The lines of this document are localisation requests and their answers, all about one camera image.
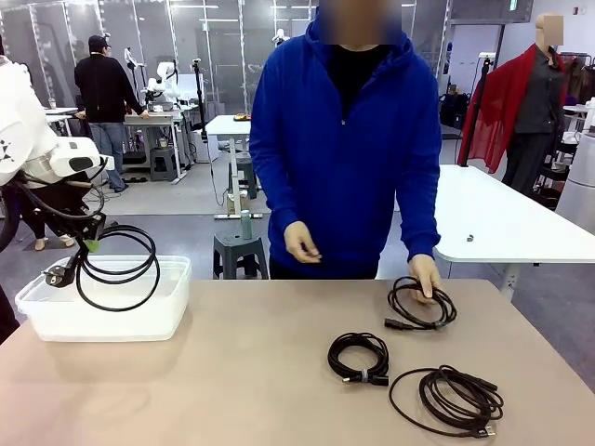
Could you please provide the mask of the person left hand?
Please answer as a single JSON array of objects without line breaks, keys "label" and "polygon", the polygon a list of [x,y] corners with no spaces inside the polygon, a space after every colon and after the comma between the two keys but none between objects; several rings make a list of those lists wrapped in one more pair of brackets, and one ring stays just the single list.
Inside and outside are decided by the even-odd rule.
[{"label": "person left hand", "polygon": [[435,260],[428,255],[416,255],[409,261],[409,274],[421,284],[421,290],[413,290],[411,296],[423,305],[434,305],[433,289],[441,287],[441,277]]}]

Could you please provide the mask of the person right hand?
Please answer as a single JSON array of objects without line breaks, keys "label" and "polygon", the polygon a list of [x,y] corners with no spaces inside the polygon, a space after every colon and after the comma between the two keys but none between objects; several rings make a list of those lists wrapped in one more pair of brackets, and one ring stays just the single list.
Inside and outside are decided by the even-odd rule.
[{"label": "person right hand", "polygon": [[322,260],[309,229],[302,221],[293,222],[285,228],[284,243],[286,251],[300,263],[316,264]]}]

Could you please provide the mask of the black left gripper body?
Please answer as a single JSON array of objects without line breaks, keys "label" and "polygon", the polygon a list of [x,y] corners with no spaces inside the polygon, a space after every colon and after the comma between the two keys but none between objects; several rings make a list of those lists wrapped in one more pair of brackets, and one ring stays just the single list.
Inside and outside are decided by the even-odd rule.
[{"label": "black left gripper body", "polygon": [[51,208],[61,228],[74,238],[83,240],[87,234],[103,231],[106,216],[103,192],[85,181],[61,181],[44,189],[44,203]]}]

